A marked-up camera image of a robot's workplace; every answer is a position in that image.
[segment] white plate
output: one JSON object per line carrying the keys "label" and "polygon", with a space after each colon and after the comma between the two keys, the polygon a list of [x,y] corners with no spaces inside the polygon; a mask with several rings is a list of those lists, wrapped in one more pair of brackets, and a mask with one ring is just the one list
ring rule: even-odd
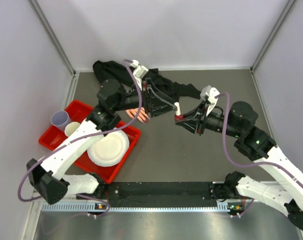
{"label": "white plate", "polygon": [[118,164],[130,146],[130,141],[122,130],[109,133],[107,136],[88,148],[90,160],[101,167]]}

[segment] white cap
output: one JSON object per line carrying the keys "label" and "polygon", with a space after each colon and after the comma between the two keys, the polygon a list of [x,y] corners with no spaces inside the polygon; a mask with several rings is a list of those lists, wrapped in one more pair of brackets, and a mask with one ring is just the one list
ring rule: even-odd
{"label": "white cap", "polygon": [[176,110],[176,116],[179,116],[181,115],[181,107],[180,107],[180,103],[179,102],[175,102],[175,106],[177,107],[177,110]]}

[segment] human hand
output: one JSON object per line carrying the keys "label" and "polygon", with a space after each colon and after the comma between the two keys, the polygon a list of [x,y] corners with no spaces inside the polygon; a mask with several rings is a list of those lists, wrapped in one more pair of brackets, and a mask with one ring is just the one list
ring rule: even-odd
{"label": "human hand", "polygon": [[[138,111],[138,108],[129,109],[129,110],[126,110],[126,113],[128,114],[128,116],[130,118],[133,119],[134,116],[137,114],[137,111]],[[148,119],[150,119],[150,118],[149,118],[148,114],[145,112],[145,109],[143,107],[140,109],[140,113],[139,113],[137,119],[139,121],[141,121],[142,123],[144,123],[144,122],[148,123]]]}

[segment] cable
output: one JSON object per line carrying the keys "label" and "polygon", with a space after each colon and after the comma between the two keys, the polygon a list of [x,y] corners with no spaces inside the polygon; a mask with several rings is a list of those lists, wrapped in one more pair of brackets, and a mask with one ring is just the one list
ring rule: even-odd
{"label": "cable", "polygon": [[[107,205],[107,209],[106,209],[106,211],[104,211],[104,212],[101,213],[100,215],[97,215],[99,218],[105,216],[105,215],[108,213],[108,211],[111,209],[111,205],[110,205],[109,202],[107,202],[107,201],[104,201],[104,200],[101,200],[101,199],[98,199],[98,198],[94,198],[94,197],[90,197],[90,196],[86,196],[86,195],[82,195],[82,194],[77,194],[77,196],[82,197],[82,198],[87,198],[87,199],[89,199],[89,200],[98,201],[98,202],[101,202],[101,203],[103,203],[103,204],[106,204],[106,205]],[[79,212],[79,213],[76,213],[76,214],[74,214],[74,215],[68,217],[67,219],[65,219],[65,220],[62,221],[61,223],[59,223],[59,224],[58,224],[57,226],[55,226],[52,230],[47,231],[47,232],[45,231],[45,227],[44,227],[44,217],[42,217],[42,218],[40,219],[40,221],[41,221],[41,229],[42,229],[42,232],[43,232],[43,234],[45,234],[45,235],[51,235],[51,234],[52,234],[53,232],[55,232],[57,229],[59,229],[60,227],[62,227],[64,224],[66,224],[69,220],[71,220],[71,219],[73,219],[73,218],[75,218],[75,217],[78,217],[78,216],[85,216],[85,215],[88,216],[88,213],[87,213],[87,212]]]}
{"label": "cable", "polygon": [[[128,59],[125,59],[124,60],[124,65],[125,65],[125,68],[127,69],[129,75],[131,76],[134,84],[135,84],[135,87],[136,87],[136,90],[137,90],[137,93],[138,93],[138,110],[137,110],[137,113],[136,115],[134,116],[133,119],[131,119],[128,123],[126,123],[125,125],[119,127],[119,128],[115,128],[115,129],[111,129],[111,130],[107,130],[107,131],[101,131],[101,132],[97,132],[97,133],[92,133],[92,134],[88,134],[88,135],[84,135],[84,136],[81,136],[81,137],[78,137],[76,139],[74,139],[73,141],[71,141],[70,143],[74,143],[76,141],[79,141],[81,139],[85,139],[85,138],[88,138],[88,137],[94,137],[94,136],[98,136],[98,135],[104,135],[104,134],[110,134],[110,133],[113,133],[113,132],[116,132],[116,131],[119,131],[119,130],[122,130],[124,128],[127,128],[128,126],[130,126],[136,119],[137,117],[139,116],[140,112],[141,112],[141,109],[142,109],[142,104],[143,104],[143,100],[142,100],[142,93],[141,93],[141,89],[140,87],[138,86],[138,83],[130,69],[130,67],[127,65],[127,63],[132,63],[133,61],[131,60],[128,60]],[[58,151],[64,149],[65,147],[67,147],[67,145],[63,145],[57,149],[55,149],[54,151],[50,152],[49,154],[47,154],[46,156],[42,157],[37,163],[35,163],[33,166],[31,166],[30,169],[28,169],[28,171],[25,173],[25,175],[22,177],[20,183],[19,183],[19,186],[18,186],[18,190],[17,190],[17,196],[18,196],[18,199],[21,201],[21,202],[31,202],[31,201],[34,201],[34,200],[37,200],[37,199],[40,199],[41,196],[38,196],[38,197],[32,197],[30,199],[24,199],[22,197],[22,188],[23,188],[23,185],[24,185],[24,182],[26,181],[27,177],[29,176],[29,174],[37,167],[39,166],[40,164],[42,164],[43,161],[45,161],[46,159],[48,159],[50,156],[52,156],[53,154],[57,153]]]}
{"label": "cable", "polygon": [[[234,166],[236,166],[237,168],[252,168],[252,167],[261,166],[261,165],[274,166],[276,168],[281,169],[283,172],[285,172],[292,179],[296,179],[295,176],[292,175],[287,169],[285,169],[281,165],[278,165],[278,164],[273,163],[273,162],[256,162],[256,163],[252,163],[252,164],[239,164],[239,163],[232,160],[232,158],[230,157],[230,155],[228,153],[227,145],[226,145],[226,131],[227,131],[228,115],[229,115],[229,110],[230,110],[231,98],[230,98],[230,94],[228,92],[221,93],[221,94],[217,95],[215,98],[218,99],[222,96],[226,96],[226,98],[227,98],[227,100],[226,100],[226,109],[225,109],[226,114],[225,114],[225,117],[223,119],[223,125],[222,125],[222,146],[223,146],[223,151],[224,151],[225,156],[228,159],[228,161],[231,164],[233,164]],[[303,189],[303,184],[300,181],[297,180],[296,183]]]}

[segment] purple cable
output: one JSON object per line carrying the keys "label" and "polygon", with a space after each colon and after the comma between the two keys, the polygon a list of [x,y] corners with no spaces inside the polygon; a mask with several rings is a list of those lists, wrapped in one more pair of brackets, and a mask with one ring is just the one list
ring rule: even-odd
{"label": "purple cable", "polygon": [[[110,205],[109,202],[107,202],[107,201],[104,201],[104,200],[101,200],[101,199],[98,199],[98,198],[94,198],[94,197],[90,197],[90,196],[86,196],[86,195],[82,195],[82,194],[77,194],[77,196],[82,197],[82,198],[86,198],[86,199],[90,199],[90,200],[99,201],[99,202],[101,202],[101,203],[103,203],[103,204],[106,204],[106,205],[107,205],[107,210],[104,211],[102,214],[97,215],[99,218],[105,216],[105,215],[108,213],[108,211],[111,209],[111,205]],[[88,213],[85,213],[85,212],[76,213],[76,214],[74,214],[74,215],[68,217],[67,219],[65,219],[63,222],[61,222],[61,223],[58,224],[57,226],[55,226],[52,230],[47,231],[47,232],[45,231],[45,227],[44,227],[44,217],[42,217],[42,218],[40,219],[40,221],[41,221],[41,229],[42,229],[42,232],[43,232],[43,234],[45,234],[45,235],[50,235],[50,234],[52,234],[53,232],[55,232],[57,229],[59,229],[61,226],[63,226],[64,224],[66,224],[69,220],[71,220],[71,219],[73,219],[73,218],[75,218],[75,217],[77,217],[77,216],[85,216],[85,215],[88,215]]]}
{"label": "purple cable", "polygon": [[[282,167],[276,163],[273,163],[273,162],[256,162],[256,163],[252,163],[252,164],[239,164],[232,160],[232,158],[230,157],[230,155],[228,153],[227,146],[226,146],[226,131],[227,131],[227,122],[228,122],[228,115],[229,115],[229,111],[230,111],[231,99],[230,99],[230,95],[228,92],[221,93],[218,96],[216,96],[215,98],[218,99],[222,96],[226,96],[226,98],[227,98],[226,109],[225,109],[226,115],[224,117],[223,125],[222,125],[222,146],[223,146],[223,151],[224,151],[225,156],[228,159],[228,161],[231,164],[233,164],[234,166],[236,166],[237,168],[252,168],[252,167],[256,167],[256,166],[260,166],[260,165],[271,165],[271,166],[281,169],[288,176],[290,176],[292,179],[294,179],[295,176],[292,175],[287,169],[285,169],[284,167]],[[300,181],[296,181],[296,183],[303,189],[303,184]]]}
{"label": "purple cable", "polygon": [[[92,134],[88,134],[88,135],[85,135],[85,136],[81,136],[81,137],[78,137],[76,139],[74,139],[73,141],[71,141],[70,143],[74,143],[76,141],[79,141],[81,139],[85,139],[85,138],[88,138],[88,137],[93,137],[93,136],[98,136],[98,135],[104,135],[104,134],[110,134],[110,133],[113,133],[113,132],[117,132],[118,130],[122,130],[124,128],[127,128],[128,126],[130,126],[136,119],[137,117],[139,116],[140,112],[141,112],[141,109],[142,109],[142,104],[143,104],[143,100],[142,100],[142,93],[141,93],[141,89],[140,87],[138,86],[138,83],[131,71],[131,69],[129,68],[129,66],[127,65],[127,63],[132,63],[133,61],[131,60],[128,60],[128,59],[125,59],[124,60],[125,62],[125,68],[127,69],[129,75],[131,76],[132,80],[133,80],[133,83],[135,84],[135,87],[136,87],[136,90],[137,90],[137,93],[138,93],[138,111],[136,113],[136,115],[134,116],[134,118],[132,120],[130,120],[128,123],[126,123],[124,126],[121,126],[119,128],[116,128],[116,129],[112,129],[112,130],[108,130],[108,131],[101,131],[101,132],[97,132],[97,133],[92,133]],[[53,154],[57,153],[58,151],[64,149],[65,147],[67,147],[67,145],[63,145],[57,149],[55,149],[54,151],[50,152],[49,154],[47,154],[46,156],[44,156],[43,158],[41,158],[37,163],[35,163],[33,166],[31,166],[30,169],[28,169],[28,171],[25,173],[25,175],[22,177],[20,183],[19,183],[19,186],[18,186],[18,191],[17,191],[17,196],[18,196],[18,199],[22,202],[31,202],[31,201],[34,201],[34,200],[37,200],[37,199],[40,199],[41,196],[38,196],[38,197],[32,197],[30,199],[24,199],[22,197],[22,188],[23,188],[23,185],[24,185],[24,182],[25,180],[27,179],[27,177],[29,176],[29,174],[37,167],[39,166],[40,164],[42,164],[43,161],[45,161],[47,158],[49,158],[50,156],[52,156]]]}

